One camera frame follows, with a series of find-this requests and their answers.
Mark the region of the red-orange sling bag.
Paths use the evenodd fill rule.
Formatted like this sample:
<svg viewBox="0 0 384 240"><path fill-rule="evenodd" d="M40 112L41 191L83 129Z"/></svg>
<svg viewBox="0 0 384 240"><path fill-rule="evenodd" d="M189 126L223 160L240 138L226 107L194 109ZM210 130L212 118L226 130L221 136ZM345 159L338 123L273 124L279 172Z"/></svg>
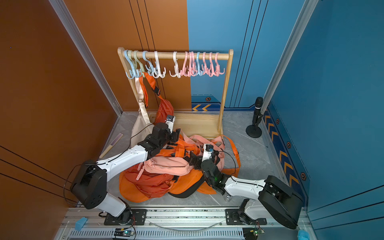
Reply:
<svg viewBox="0 0 384 240"><path fill-rule="evenodd" d="M156 157L190 157L191 153L200 156L203 153L202 147L187 136L179 135L176 143L171 143L165 149L161 149Z"/></svg>

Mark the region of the beige sling bag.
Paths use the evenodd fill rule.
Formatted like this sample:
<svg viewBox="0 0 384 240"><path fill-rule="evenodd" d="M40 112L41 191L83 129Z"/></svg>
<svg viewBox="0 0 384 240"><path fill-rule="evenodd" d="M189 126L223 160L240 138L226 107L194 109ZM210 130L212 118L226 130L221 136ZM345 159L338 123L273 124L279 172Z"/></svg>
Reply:
<svg viewBox="0 0 384 240"><path fill-rule="evenodd" d="M143 141L147 135L152 133L153 124L150 122L148 112L145 105L144 88L141 85L142 78L135 78L135 88L139 100L139 115L132 129L131 147Z"/></svg>

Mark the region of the red-orange crescent bag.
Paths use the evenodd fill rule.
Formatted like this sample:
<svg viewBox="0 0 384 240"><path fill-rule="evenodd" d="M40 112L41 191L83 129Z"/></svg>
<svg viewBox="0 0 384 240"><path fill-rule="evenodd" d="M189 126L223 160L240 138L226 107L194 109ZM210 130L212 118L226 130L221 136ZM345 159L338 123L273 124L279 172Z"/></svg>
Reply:
<svg viewBox="0 0 384 240"><path fill-rule="evenodd" d="M144 73L145 79L148 81L151 89L155 93L155 95L161 100L159 104L159 108L155 118L155 124L157 123L165 123L168 116L174 115L174 108L170 101L164 99L161 96L160 89L156 86L156 80L153 76L150 76L148 73Z"/></svg>

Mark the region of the dark red-orange waist bag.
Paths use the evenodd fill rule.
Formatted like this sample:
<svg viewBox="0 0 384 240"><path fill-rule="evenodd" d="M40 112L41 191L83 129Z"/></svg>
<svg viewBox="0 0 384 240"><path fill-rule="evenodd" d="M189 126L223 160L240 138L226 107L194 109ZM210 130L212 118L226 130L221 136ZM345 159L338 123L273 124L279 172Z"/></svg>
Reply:
<svg viewBox="0 0 384 240"><path fill-rule="evenodd" d="M168 174L152 174L144 171L141 178L137 181L139 173L138 166L133 166L125 170L125 177L128 181L135 184L136 187L149 199L160 198L169 192L174 184L175 176Z"/></svg>

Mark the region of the black and orange sling bag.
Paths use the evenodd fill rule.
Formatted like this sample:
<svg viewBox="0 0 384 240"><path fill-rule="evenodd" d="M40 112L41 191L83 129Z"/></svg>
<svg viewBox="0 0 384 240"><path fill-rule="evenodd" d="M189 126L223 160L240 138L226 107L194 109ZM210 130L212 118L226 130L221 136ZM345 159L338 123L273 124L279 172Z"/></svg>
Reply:
<svg viewBox="0 0 384 240"><path fill-rule="evenodd" d="M173 196L173 197L179 198L179 199L188 198L189 196L191 196L193 193L195 193L198 190L198 188L204 183L204 181L205 181L204 177L201 177L196 183L194 183L190 187L187 187L181 193L176 194L175 191L173 191L173 192L169 191L168 194Z"/></svg>

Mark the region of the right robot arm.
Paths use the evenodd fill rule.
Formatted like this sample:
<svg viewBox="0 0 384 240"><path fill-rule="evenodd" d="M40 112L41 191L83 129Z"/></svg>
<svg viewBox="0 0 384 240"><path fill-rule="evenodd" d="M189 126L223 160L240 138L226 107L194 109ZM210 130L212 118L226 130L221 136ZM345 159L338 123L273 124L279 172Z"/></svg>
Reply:
<svg viewBox="0 0 384 240"><path fill-rule="evenodd" d="M221 172L214 162L218 151L205 151L202 156L190 153L189 163L203 173L203 180L223 196L240 196L259 201L267 212L282 226L296 229L304 203L302 196L275 176L266 180L246 180Z"/></svg>

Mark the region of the pink crescent sling bag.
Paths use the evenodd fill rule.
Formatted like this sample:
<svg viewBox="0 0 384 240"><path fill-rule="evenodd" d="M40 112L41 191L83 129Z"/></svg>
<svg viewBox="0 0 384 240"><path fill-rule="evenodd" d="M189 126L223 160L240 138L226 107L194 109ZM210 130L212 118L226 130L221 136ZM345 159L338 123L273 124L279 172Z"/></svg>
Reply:
<svg viewBox="0 0 384 240"><path fill-rule="evenodd" d="M226 149L224 140L222 137L216 137L213 140L208 140L200 135L192 135L188 137L186 134L183 133L183 139L184 141L189 145L195 145L198 147L199 152L194 154L196 156L202 156L203 155L203 146L205 144L207 145L213 145L214 150L216 151L224 151Z"/></svg>

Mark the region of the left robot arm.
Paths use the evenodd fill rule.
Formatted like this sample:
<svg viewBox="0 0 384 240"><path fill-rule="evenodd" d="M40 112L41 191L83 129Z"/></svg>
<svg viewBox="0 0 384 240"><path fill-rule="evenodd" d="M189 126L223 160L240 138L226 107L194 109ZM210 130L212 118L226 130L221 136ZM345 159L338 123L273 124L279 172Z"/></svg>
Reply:
<svg viewBox="0 0 384 240"><path fill-rule="evenodd" d="M127 223L132 216L131 208L108 193L107 183L128 168L154 157L168 143L177 142L181 129L173 131L172 126L171 123L158 123L143 141L116 157L97 162L85 161L70 187L71 193L86 209L99 209L122 224Z"/></svg>

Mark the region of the large orange crescent bag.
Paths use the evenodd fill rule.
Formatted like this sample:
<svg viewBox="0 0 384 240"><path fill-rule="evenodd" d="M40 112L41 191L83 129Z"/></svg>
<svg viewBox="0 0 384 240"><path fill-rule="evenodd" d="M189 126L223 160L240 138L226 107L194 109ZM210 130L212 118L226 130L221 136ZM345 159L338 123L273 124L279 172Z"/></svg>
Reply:
<svg viewBox="0 0 384 240"><path fill-rule="evenodd" d="M201 177L204 177L201 170L191 170L187 175L179 176L169 191L175 191L176 194L179 194L187 187L190 187L191 185L196 183Z"/></svg>

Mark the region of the orange crescent sling bag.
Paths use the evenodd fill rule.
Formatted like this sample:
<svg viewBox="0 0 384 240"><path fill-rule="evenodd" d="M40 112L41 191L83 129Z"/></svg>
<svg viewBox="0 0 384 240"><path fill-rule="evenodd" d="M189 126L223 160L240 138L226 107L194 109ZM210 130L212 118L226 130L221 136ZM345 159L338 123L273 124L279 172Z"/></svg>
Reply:
<svg viewBox="0 0 384 240"><path fill-rule="evenodd" d="M227 174L227 175L231 175L233 177L238 177L239 176L239 171L240 171L240 168L241 168L241 160L240 160L239 151L236 148L236 145L233 142L233 140L231 140L229 137L227 137L225 135L220 135L220 136L218 136L218 137L216 137L214 139L208 139L208 141L213 143L213 144L215 144L217 147L219 147L221 151L225 151L226 147L225 147L224 139L227 139L227 141L231 145L233 153L232 154L229 154L229 153L226 154L226 153L223 152L223 154L232 158L232 160L234 162L234 167L233 168L229 168L229 169L224 168L224 164L225 164L224 157L220 157L220 159L221 159L220 163L223 166L223 169L221 170L221 172L224 173L224 174ZM209 187L209 185L207 183L203 183L197 189L197 192L201 193L201 194L205 194L205 195L215 195L217 193L212 187Z"/></svg>

